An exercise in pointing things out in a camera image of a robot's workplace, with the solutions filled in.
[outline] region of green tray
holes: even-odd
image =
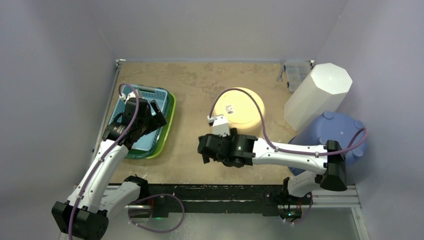
[[[175,95],[168,92],[167,107],[165,111],[165,116],[168,123],[163,126],[162,132],[159,136],[159,139],[156,141],[156,144],[149,151],[131,149],[126,155],[126,159],[152,159],[161,154],[168,139],[168,134],[170,132],[174,118],[176,104],[177,100]]]

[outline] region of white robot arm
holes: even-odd
[[[104,196],[104,192],[133,144],[166,124],[155,101],[148,102],[135,93],[126,97],[124,112],[106,127],[84,178],[64,203],[57,201],[51,210],[61,232],[69,234],[69,239],[99,240],[108,227],[108,218],[129,203],[148,197],[148,182],[136,176],[129,176],[112,194]]]
[[[335,141],[315,146],[272,142],[271,146],[263,138],[237,134],[235,128],[230,129],[228,120],[223,115],[208,117],[208,121],[211,134],[200,136],[197,148],[205,164],[212,159],[227,167],[269,164],[304,169],[305,172],[288,180],[288,194],[299,198],[313,190],[347,189],[344,156],[324,155],[341,149]],[[290,151],[305,154],[289,153]]]

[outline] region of wooden table surface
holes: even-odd
[[[290,93],[287,82],[277,82],[279,63],[125,62],[120,71],[107,120],[118,99],[121,83],[161,87],[176,97],[176,109],[163,152],[152,159],[124,159],[111,182],[137,174],[149,183],[282,184],[292,176],[285,166],[225,167],[203,164],[198,137],[209,133],[207,114],[216,96],[231,87],[248,88],[263,100],[265,125],[273,142],[288,143],[296,132],[284,120]]]

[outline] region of barcode label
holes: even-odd
[[[226,111],[226,114],[233,114],[234,113],[233,105],[225,106],[225,111]]]

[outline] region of blue basket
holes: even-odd
[[[162,113],[165,112],[167,107],[168,91],[161,88],[154,88],[154,87],[143,86],[143,85],[132,84],[132,86],[138,89],[142,93],[142,97],[146,99],[148,102],[155,100],[157,105],[160,108],[160,111]],[[125,95],[128,95],[131,92],[132,90],[128,86],[124,86],[122,89],[122,93]],[[124,112],[124,110],[125,110],[125,101],[122,99],[118,99],[115,109],[113,110],[113,114],[109,120],[109,124],[118,114]],[[117,120],[118,123],[120,123],[121,120],[122,118],[120,117]],[[159,139],[161,132],[162,132],[162,127],[157,129],[156,131],[153,131],[141,137],[136,143],[132,145],[132,149],[141,150],[141,151],[149,151],[155,145],[156,141]]]

